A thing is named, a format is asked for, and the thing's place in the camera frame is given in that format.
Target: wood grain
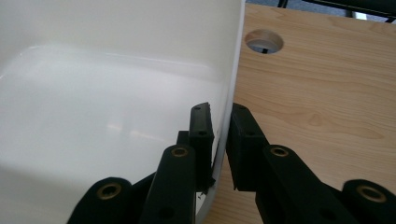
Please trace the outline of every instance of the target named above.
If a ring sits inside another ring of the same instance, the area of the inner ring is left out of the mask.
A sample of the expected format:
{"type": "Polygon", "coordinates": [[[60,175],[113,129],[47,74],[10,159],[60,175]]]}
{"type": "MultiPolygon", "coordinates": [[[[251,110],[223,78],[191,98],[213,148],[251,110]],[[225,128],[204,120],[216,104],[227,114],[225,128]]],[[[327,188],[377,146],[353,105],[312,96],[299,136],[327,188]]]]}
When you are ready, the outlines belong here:
{"type": "MultiPolygon", "coordinates": [[[[396,25],[247,4],[244,36],[257,29],[284,46],[260,54],[242,43],[234,101],[324,183],[363,178],[396,193],[396,25]]],[[[227,161],[205,223],[261,223],[227,161]]]]}

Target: chair leg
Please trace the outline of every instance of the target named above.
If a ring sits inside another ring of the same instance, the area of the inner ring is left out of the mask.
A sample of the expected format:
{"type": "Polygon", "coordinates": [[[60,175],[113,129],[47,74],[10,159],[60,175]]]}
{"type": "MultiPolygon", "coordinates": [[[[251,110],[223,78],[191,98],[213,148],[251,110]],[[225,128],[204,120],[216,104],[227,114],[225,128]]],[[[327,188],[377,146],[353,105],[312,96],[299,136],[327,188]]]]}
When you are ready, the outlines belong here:
{"type": "Polygon", "coordinates": [[[395,21],[394,18],[388,18],[385,22],[393,23],[395,21]]]}
{"type": "Polygon", "coordinates": [[[283,7],[285,8],[288,5],[289,0],[279,0],[279,3],[277,4],[277,7],[283,7]]]}

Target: black chair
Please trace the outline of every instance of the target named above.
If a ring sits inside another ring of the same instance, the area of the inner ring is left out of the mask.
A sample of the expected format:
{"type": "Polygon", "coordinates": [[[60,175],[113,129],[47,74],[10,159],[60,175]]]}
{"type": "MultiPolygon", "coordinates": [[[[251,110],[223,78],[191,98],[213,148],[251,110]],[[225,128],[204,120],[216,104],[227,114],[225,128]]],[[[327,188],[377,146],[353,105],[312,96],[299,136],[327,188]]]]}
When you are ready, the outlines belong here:
{"type": "MultiPolygon", "coordinates": [[[[356,11],[388,18],[386,22],[396,19],[395,0],[303,0],[327,7],[337,7],[349,11],[356,11]]],[[[279,0],[278,7],[286,7],[288,0],[279,0]]]]}

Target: wooden table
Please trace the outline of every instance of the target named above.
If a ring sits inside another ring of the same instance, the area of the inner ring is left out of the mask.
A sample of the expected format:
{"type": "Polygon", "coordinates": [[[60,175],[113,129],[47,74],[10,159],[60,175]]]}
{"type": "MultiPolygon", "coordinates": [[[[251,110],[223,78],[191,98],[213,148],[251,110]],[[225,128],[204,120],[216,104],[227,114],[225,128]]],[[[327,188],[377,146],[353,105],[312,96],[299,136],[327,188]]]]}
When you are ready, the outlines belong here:
{"type": "MultiPolygon", "coordinates": [[[[324,183],[364,178],[396,193],[396,25],[247,5],[244,36],[257,29],[284,46],[260,54],[244,40],[235,102],[324,183]]],[[[261,222],[225,159],[205,223],[261,222]]]]}

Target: circular hole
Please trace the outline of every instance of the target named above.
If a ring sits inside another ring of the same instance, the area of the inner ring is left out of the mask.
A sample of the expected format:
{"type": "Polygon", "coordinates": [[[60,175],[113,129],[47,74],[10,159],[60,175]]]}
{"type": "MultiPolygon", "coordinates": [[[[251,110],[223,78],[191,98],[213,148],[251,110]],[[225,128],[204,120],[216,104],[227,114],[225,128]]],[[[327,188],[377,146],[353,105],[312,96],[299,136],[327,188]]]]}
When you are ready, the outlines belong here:
{"type": "Polygon", "coordinates": [[[161,219],[170,219],[175,215],[175,210],[171,207],[164,207],[158,213],[161,219]]]}
{"type": "Polygon", "coordinates": [[[335,215],[335,213],[327,208],[321,208],[319,210],[319,213],[322,217],[324,217],[325,219],[328,219],[330,221],[335,221],[337,219],[337,216],[335,215]]]}
{"type": "Polygon", "coordinates": [[[271,153],[278,157],[287,157],[289,155],[289,152],[281,147],[271,148],[271,153]]]}
{"type": "Polygon", "coordinates": [[[283,48],[283,39],[279,34],[270,30],[255,30],[245,37],[247,46],[259,53],[271,54],[283,48]]]}
{"type": "Polygon", "coordinates": [[[357,188],[358,193],[365,199],[375,202],[375,203],[384,203],[387,201],[387,197],[384,193],[379,191],[378,189],[372,188],[366,185],[360,185],[357,188]]]}
{"type": "Polygon", "coordinates": [[[101,200],[108,200],[116,197],[121,192],[121,185],[119,183],[110,183],[102,186],[96,192],[101,200]]]}
{"type": "Polygon", "coordinates": [[[189,154],[189,151],[184,147],[177,147],[172,149],[172,155],[174,157],[185,157],[189,154]]]}

